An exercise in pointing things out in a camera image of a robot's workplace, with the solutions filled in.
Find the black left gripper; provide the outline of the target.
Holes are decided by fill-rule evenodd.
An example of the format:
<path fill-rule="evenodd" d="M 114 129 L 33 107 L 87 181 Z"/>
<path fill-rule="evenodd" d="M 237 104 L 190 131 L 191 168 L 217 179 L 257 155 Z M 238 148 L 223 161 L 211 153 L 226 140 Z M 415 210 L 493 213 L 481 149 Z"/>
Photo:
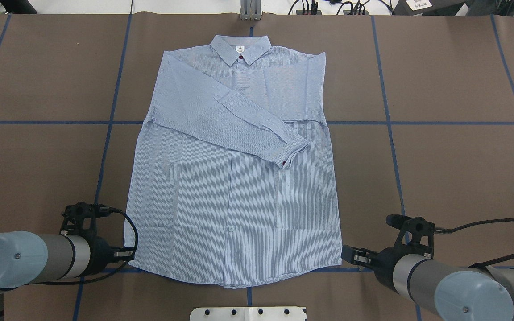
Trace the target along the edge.
<path fill-rule="evenodd" d="M 87 276 L 102 272 L 107 265 L 117 261 L 132 261 L 135 258 L 134 251 L 114 251 L 108 242 L 97 236 L 90 246 L 91 256 L 87 266 Z"/>

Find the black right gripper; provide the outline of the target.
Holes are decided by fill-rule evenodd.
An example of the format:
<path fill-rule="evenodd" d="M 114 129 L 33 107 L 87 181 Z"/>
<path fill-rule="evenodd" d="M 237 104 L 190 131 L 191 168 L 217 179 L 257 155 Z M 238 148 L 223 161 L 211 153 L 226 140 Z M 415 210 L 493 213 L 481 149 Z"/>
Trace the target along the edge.
<path fill-rule="evenodd" d="M 357 248 L 349 245 L 342 245 L 341 259 L 351 265 L 363 268 L 371 268 L 376 279 L 384 287 L 390 290 L 396 290 L 393 281 L 393 272 L 398 261 L 406 256 L 405 248 L 388 247 L 379 252 Z"/>

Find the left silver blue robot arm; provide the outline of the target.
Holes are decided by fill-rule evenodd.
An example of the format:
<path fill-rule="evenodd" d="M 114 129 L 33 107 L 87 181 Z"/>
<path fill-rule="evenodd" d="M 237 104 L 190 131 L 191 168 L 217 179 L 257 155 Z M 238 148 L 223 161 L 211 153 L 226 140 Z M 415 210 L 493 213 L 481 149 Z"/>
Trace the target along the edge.
<path fill-rule="evenodd" d="M 98 276 L 109 264 L 126 266 L 137 245 L 110 246 L 98 236 L 0 233 L 0 321 L 4 294 L 29 285 L 78 286 L 80 278 Z"/>

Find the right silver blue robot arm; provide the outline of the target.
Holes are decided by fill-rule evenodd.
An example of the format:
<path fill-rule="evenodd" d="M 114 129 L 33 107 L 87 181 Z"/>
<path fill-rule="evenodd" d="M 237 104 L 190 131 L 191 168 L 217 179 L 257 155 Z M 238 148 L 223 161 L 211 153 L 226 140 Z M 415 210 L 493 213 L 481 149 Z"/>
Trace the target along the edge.
<path fill-rule="evenodd" d="M 344 245 L 341 258 L 444 321 L 514 321 L 514 267 L 454 267 L 430 255 Z"/>

